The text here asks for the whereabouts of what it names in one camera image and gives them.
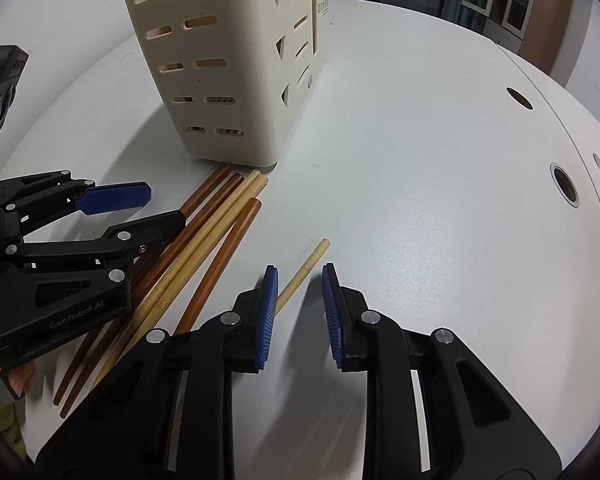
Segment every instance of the white round table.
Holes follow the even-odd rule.
[[[323,262],[343,286],[403,328],[454,330],[566,465],[600,423],[600,124],[534,67],[456,25],[355,0],[333,0],[330,17],[324,72],[196,326],[267,264],[283,286],[327,237]],[[27,237],[66,240],[177,208],[213,167],[185,154],[131,37],[40,116],[0,178],[69,169],[151,185],[139,212],[75,214]],[[160,327],[173,331],[205,270]],[[266,370],[235,381],[239,480],[361,476],[366,375],[335,368],[318,272],[276,318]],[[24,429],[33,457],[61,423],[51,399],[76,347],[38,361]]]

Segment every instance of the blue gripper pad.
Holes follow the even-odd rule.
[[[84,195],[75,200],[75,208],[90,216],[144,207],[149,200],[151,200],[151,188],[146,182],[130,182],[90,187]]]

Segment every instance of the cream utensil holder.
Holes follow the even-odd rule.
[[[326,59],[329,0],[125,0],[192,156],[275,164]]]

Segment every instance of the bamboo chopstick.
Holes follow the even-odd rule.
[[[213,251],[215,246],[220,243],[220,240],[222,240],[224,235],[229,231],[247,201],[250,198],[256,197],[267,185],[267,181],[267,177],[260,174],[259,171],[251,173],[250,176],[238,186],[227,201],[222,204],[209,222],[200,229],[198,234],[177,257],[167,272],[164,273],[164,276],[160,281],[156,283],[149,295],[144,298],[144,301],[134,313],[134,316],[130,320],[125,331],[109,353],[109,357],[100,369],[100,373],[93,386],[98,384],[102,378],[110,372],[123,354],[123,351],[125,351],[126,348],[130,348],[130,346],[144,335],[144,333],[142,333],[138,335],[137,338],[134,337],[138,330],[140,330],[147,316],[155,309],[152,319],[159,312],[161,312],[161,314],[155,319],[155,322],[162,317],[162,314],[164,314],[171,303],[173,303],[173,300],[175,300],[193,274],[195,274],[209,254],[211,254],[211,251]],[[224,208],[229,202],[232,202],[232,205],[229,208]],[[222,217],[219,219],[216,218],[221,212],[223,213]]]
[[[180,208],[181,213],[187,218],[190,217],[194,211],[202,205],[202,203],[207,199],[211,193],[213,193],[214,189],[220,185],[220,183],[231,173],[231,166],[228,164],[223,164],[216,168],[216,170],[209,175],[205,179],[205,181],[192,193],[192,195],[186,200],[186,202]],[[137,283],[141,283],[144,275],[149,271],[152,266],[152,263],[155,263],[159,258],[159,254],[146,254],[145,256],[141,256],[136,261],[136,264],[132,269],[132,288],[135,288]],[[62,401],[64,397],[64,393],[66,392],[69,384],[71,383],[71,379],[74,378],[75,373],[78,371],[80,364],[88,354],[89,350],[93,346],[93,344],[98,339],[100,332],[102,332],[103,327],[95,328],[91,330],[87,336],[82,340],[80,346],[78,347],[78,351],[75,353],[74,358],[71,360],[69,367],[64,373],[64,377],[62,377],[62,381],[60,383],[60,387],[56,391],[56,395],[54,396],[54,404],[57,406]]]
[[[199,230],[202,227],[203,223],[218,210],[218,208],[222,205],[222,202],[224,201],[224,199],[229,194],[231,194],[231,192],[235,189],[235,187],[237,187],[237,185],[240,183],[241,180],[242,180],[242,176],[240,176],[238,173],[234,174],[234,176],[232,176],[224,184],[224,186],[222,186],[221,189],[218,190],[218,192],[211,198],[211,200],[209,200],[209,202],[207,202],[203,206],[203,208],[198,212],[198,214],[195,215],[191,219],[191,222],[189,222],[189,224],[185,227],[183,232],[174,240],[174,242],[170,245],[170,247],[173,246],[174,244],[177,244],[178,241],[181,239],[180,237],[195,236],[197,230]],[[209,181],[209,179],[207,179],[205,181],[205,183],[203,183],[202,186],[206,186],[206,183],[208,181]],[[191,205],[192,200],[191,199],[187,200],[187,203],[189,203],[187,210],[190,210],[190,208],[192,207],[192,205]],[[131,310],[131,312],[133,312],[133,310],[138,306],[138,303],[139,303],[139,301],[134,302],[134,297],[137,297],[137,294],[134,294],[134,291],[132,291],[132,304],[131,304],[132,310]],[[96,345],[96,348],[89,356],[87,362],[84,365],[84,368],[81,370],[80,375],[78,376],[78,379],[75,381],[74,387],[72,388],[72,390],[69,394],[69,397],[67,398],[64,406],[62,407],[62,411],[60,413],[62,418],[65,418],[67,416],[68,411],[71,409],[72,405],[74,404],[75,400],[77,399],[78,395],[80,394],[80,391],[86,384],[86,381],[91,376],[91,373],[93,373],[93,371],[95,370],[96,366],[98,365],[98,362],[100,361],[100,359],[102,359],[103,355],[106,353],[109,346],[113,343],[113,341],[115,340],[115,338],[118,335],[118,333],[120,332],[120,330],[124,327],[126,319],[127,319],[126,317],[120,317],[118,319],[113,320],[113,322],[109,325],[109,328],[106,330],[106,332],[104,333],[104,335],[102,336],[102,338],[100,339],[98,344]],[[60,402],[62,401],[62,397],[64,397],[64,393],[66,392],[67,388],[69,387],[72,377],[77,372],[78,368],[80,367],[81,362],[84,360],[84,356],[87,354],[87,352],[89,351],[89,348],[93,345],[94,341],[96,341],[98,334],[100,333],[101,330],[102,329],[100,328],[100,329],[92,331],[94,333],[93,335],[90,332],[90,334],[88,335],[88,339],[85,338],[84,341],[82,342],[82,345],[80,345],[80,348],[78,348],[78,352],[74,356],[74,359],[72,360],[69,368],[67,369],[67,372],[65,373],[64,378],[62,378],[62,383],[60,384],[60,388],[58,388],[58,391],[56,392],[56,396],[54,397],[54,404],[56,406],[58,404],[60,404]]]
[[[154,288],[160,277],[167,271],[169,266],[175,261],[187,244],[200,231],[202,226],[212,217],[227,198],[235,191],[242,183],[244,178],[240,173],[234,175],[221,187],[221,189],[213,195],[211,200],[205,204],[196,217],[189,222],[180,235],[160,256],[158,262],[142,279],[142,282],[136,286],[136,289],[131,294],[131,303],[138,305],[144,300],[144,297]]]
[[[200,282],[200,285],[191,298],[187,309],[180,318],[180,322],[178,323],[174,333],[183,334],[190,332],[194,323],[198,319],[202,308],[205,306],[206,300],[208,300],[209,296],[211,296],[211,292],[218,284],[220,276],[222,276],[226,266],[229,264],[232,256],[234,256],[238,245],[240,245],[244,235],[247,234],[249,227],[251,227],[251,224],[255,220],[261,207],[262,202],[260,202],[260,200],[251,198],[247,202],[247,205],[242,208],[240,215],[235,221],[234,227],[231,229],[228,237],[220,247],[218,254],[216,254],[216,257],[211,262],[210,267],[206,271],[202,281]]]
[[[200,186],[187,198],[186,202],[180,207],[180,212],[189,218],[196,209],[211,195],[214,189],[222,183],[231,173],[231,166],[223,164],[218,166],[216,170],[200,184]],[[144,278],[145,274],[151,269],[160,257],[160,251],[155,251],[152,254],[140,256],[132,270],[132,286],[135,287]]]
[[[287,301],[291,299],[293,294],[298,290],[302,282],[306,279],[306,277],[311,273],[316,264],[320,261],[320,258],[324,256],[324,253],[327,252],[327,249],[331,245],[331,242],[326,238],[322,240],[318,246],[315,248],[315,251],[311,253],[311,256],[307,258],[300,270],[296,273],[296,275],[291,279],[288,285],[284,288],[284,290],[278,296],[278,301],[276,302],[276,315],[284,308]]]

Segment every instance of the human hand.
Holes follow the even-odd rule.
[[[9,371],[9,384],[17,395],[31,393],[31,385],[36,376],[36,364],[32,361]]]

